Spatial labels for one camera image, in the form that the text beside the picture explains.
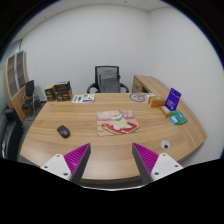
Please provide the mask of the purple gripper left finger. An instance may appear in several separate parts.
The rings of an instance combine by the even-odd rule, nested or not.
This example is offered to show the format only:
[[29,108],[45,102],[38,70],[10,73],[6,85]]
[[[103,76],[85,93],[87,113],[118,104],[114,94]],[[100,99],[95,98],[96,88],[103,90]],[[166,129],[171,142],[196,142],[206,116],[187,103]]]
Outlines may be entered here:
[[54,155],[41,169],[79,185],[90,154],[91,145],[87,143],[65,155]]

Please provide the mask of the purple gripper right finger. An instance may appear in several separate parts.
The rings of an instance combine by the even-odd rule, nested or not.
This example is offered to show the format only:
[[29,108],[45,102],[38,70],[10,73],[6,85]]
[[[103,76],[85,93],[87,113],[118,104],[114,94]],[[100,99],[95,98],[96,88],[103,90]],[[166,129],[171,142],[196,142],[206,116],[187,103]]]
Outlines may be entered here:
[[157,154],[137,143],[132,144],[132,154],[144,185],[182,169],[167,153]]

